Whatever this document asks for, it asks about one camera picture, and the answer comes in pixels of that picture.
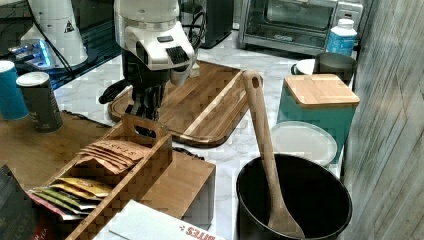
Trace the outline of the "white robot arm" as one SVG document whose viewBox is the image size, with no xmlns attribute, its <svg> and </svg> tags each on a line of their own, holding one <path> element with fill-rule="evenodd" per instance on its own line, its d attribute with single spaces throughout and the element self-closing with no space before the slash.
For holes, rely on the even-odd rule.
<svg viewBox="0 0 424 240">
<path fill-rule="evenodd" d="M 115 36 L 124 79 L 132 86 L 129 113 L 157 120 L 166 84 L 184 84 L 196 61 L 178 20 L 178 0 L 115 0 Z"/>
</svg>

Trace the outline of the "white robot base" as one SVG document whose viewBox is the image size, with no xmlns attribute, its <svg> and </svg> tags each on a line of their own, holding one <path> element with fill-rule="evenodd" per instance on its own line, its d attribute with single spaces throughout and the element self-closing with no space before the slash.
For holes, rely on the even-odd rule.
<svg viewBox="0 0 424 240">
<path fill-rule="evenodd" d="M 26 0 L 31 28 L 8 49 L 18 62 L 40 71 L 81 71 L 90 66 L 71 0 Z"/>
</svg>

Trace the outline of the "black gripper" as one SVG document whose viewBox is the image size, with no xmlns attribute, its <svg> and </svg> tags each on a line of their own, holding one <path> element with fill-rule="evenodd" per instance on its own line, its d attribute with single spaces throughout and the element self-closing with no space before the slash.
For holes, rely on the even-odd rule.
<svg viewBox="0 0 424 240">
<path fill-rule="evenodd" d="M 124 79 L 132 86 L 133 104 L 127 107 L 126 112 L 157 121 L 165 86 L 170 78 L 169 71 L 152 71 L 126 50 L 122 51 L 122 67 Z"/>
</svg>

